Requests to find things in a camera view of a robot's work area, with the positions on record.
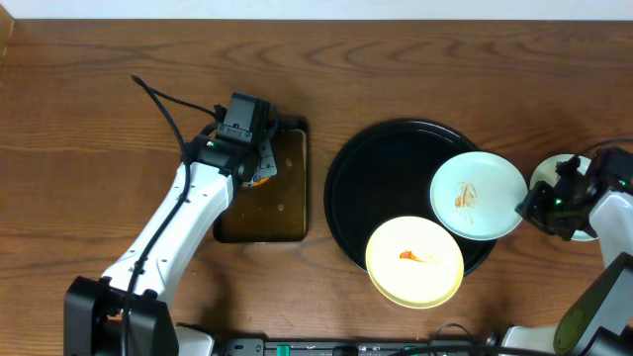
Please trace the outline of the light blue plate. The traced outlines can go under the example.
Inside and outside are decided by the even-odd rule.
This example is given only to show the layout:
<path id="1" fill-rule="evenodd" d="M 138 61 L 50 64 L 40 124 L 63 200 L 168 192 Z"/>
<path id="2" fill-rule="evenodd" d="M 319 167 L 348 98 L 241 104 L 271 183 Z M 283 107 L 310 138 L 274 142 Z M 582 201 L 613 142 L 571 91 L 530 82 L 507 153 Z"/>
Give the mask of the light blue plate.
<path id="1" fill-rule="evenodd" d="M 435 172 L 430 204 L 449 231 L 476 240 L 496 240 L 513 232 L 522 217 L 516 206 L 527 195 L 519 170 L 505 158 L 483 151 L 456 155 Z"/>
<path id="2" fill-rule="evenodd" d="M 572 157 L 572 154 L 567 153 L 550 156 L 543 160 L 532 173 L 529 189 L 532 189 L 539 181 L 554 187 L 560 179 L 560 175 L 556 172 L 557 164 L 568 161 Z M 572 241 L 589 242 L 594 241 L 594 237 L 584 231 L 576 230 L 572 236 Z"/>

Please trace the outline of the light blue plate top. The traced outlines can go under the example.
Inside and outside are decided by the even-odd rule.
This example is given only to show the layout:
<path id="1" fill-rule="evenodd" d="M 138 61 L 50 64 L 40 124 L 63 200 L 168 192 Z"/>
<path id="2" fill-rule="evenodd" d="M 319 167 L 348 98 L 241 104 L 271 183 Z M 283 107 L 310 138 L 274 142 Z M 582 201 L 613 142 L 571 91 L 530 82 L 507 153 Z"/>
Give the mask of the light blue plate top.
<path id="1" fill-rule="evenodd" d="M 539 181 L 554 187 L 560 179 L 560 175 L 556 172 L 557 164 L 568 161 L 572 157 L 572 154 L 567 153 L 550 156 L 543 160 L 532 173 L 529 189 L 532 189 Z M 594 241 L 594 237 L 584 231 L 576 230 L 572 236 L 572 241 L 589 242 Z"/>

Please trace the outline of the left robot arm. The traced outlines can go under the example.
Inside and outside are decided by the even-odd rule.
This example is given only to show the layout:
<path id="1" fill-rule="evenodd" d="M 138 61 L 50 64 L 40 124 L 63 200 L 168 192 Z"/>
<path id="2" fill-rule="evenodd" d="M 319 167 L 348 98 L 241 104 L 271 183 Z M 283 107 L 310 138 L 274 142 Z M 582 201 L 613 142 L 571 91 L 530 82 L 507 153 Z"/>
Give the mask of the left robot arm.
<path id="1" fill-rule="evenodd" d="M 232 94 L 216 121 L 182 142 L 167 195 L 130 248 L 98 280 L 76 278 L 63 306 L 66 355 L 210 355 L 215 338 L 170 315 L 179 282 L 236 191 L 275 174 L 270 140 L 279 117 Z"/>

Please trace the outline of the orange green sponge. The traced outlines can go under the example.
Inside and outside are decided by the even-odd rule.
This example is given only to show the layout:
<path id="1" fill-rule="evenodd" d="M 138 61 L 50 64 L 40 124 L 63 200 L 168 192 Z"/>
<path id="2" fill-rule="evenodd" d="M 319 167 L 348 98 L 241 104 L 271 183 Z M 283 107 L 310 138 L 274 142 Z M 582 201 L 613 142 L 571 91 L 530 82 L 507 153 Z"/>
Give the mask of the orange green sponge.
<path id="1" fill-rule="evenodd" d="M 248 188 L 260 186 L 260 185 L 266 183 L 269 179 L 270 179 L 270 177 L 264 177 L 264 178 L 261 178 L 259 180 L 253 180 L 252 182 L 249 182 L 246 186 Z"/>

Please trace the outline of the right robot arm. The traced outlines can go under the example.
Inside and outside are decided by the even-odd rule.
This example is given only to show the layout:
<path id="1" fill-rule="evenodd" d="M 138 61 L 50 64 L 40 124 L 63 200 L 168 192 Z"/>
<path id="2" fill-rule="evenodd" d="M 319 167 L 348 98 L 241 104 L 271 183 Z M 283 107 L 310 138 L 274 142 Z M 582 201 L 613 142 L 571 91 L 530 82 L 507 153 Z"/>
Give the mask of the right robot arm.
<path id="1" fill-rule="evenodd" d="M 506 355 L 632 356 L 632 154 L 600 148 L 584 174 L 579 165 L 577 156 L 559 163 L 558 182 L 537 182 L 515 210 L 565 240 L 577 231 L 595 237 L 604 270 L 557 326 L 509 328 L 500 343 Z"/>

